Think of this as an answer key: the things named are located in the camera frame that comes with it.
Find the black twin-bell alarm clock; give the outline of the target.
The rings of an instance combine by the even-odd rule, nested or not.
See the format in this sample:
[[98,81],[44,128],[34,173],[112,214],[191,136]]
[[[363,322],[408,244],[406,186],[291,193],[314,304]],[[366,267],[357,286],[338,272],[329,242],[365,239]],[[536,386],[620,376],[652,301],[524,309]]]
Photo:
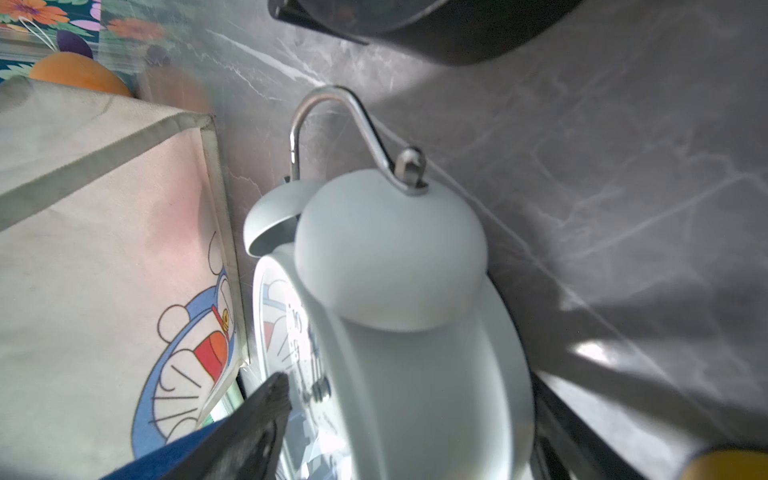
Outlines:
[[277,21],[451,66],[480,63],[514,50],[578,5],[577,0],[267,3]]

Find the white twin-bell alarm clock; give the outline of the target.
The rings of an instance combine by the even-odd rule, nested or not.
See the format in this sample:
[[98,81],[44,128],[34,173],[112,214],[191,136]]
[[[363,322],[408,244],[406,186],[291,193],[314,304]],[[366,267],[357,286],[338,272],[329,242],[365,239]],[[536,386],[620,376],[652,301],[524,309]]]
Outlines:
[[[350,111],[371,168],[302,176],[300,130],[324,101]],[[389,157],[346,88],[303,99],[289,153],[289,176],[243,227],[257,363],[289,381],[278,476],[522,478],[532,383],[478,216],[426,180],[418,149]]]

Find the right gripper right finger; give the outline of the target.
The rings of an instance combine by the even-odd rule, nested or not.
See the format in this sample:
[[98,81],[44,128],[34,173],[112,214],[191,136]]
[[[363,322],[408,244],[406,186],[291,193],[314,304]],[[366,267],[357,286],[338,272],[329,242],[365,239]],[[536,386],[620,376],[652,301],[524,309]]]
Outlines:
[[536,433],[530,459],[535,479],[641,479],[535,373],[531,375]]

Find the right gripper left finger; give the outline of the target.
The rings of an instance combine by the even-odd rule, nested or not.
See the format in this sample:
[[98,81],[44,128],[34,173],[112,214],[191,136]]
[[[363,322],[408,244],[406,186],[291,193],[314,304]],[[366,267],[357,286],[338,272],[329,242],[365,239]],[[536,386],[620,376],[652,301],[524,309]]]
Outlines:
[[166,479],[274,479],[291,412],[289,379],[271,375]]

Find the yellow square alarm clock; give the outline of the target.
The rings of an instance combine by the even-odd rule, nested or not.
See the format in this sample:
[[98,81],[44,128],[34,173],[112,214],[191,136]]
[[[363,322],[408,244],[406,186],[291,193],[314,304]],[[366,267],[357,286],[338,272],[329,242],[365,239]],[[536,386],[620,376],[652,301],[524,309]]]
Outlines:
[[692,459],[681,471],[680,480],[767,480],[767,450],[720,448]]

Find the white canvas tote bag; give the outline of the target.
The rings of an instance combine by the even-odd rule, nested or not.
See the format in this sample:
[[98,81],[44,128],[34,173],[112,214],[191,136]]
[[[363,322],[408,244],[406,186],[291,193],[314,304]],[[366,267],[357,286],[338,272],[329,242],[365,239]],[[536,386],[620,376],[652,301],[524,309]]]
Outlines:
[[99,479],[195,432],[244,312],[208,114],[1,86],[1,475]]

